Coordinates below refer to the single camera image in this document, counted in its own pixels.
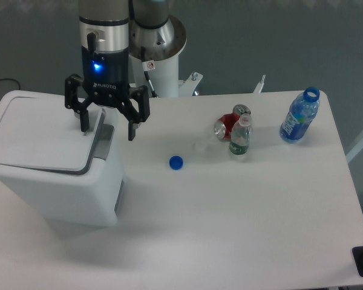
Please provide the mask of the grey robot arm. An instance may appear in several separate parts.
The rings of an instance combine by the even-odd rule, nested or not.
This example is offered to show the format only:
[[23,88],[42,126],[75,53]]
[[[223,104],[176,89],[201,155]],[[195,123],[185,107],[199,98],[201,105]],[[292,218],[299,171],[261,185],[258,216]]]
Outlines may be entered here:
[[145,85],[128,81],[129,21],[160,28],[169,19],[167,1],[79,1],[83,76],[65,79],[65,107],[79,114],[80,129],[90,128],[91,104],[116,108],[128,120],[128,139],[150,115]]

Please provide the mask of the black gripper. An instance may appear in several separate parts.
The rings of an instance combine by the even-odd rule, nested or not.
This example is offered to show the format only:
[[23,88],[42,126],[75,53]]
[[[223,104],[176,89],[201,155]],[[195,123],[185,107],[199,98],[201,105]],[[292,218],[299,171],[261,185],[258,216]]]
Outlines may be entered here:
[[[93,53],[82,47],[82,79],[72,74],[65,79],[65,107],[79,114],[80,129],[90,128],[88,107],[91,103],[117,108],[128,121],[128,140],[136,136],[136,129],[150,115],[149,90],[145,85],[128,92],[129,49]],[[83,87],[87,97],[79,101],[78,89]]]

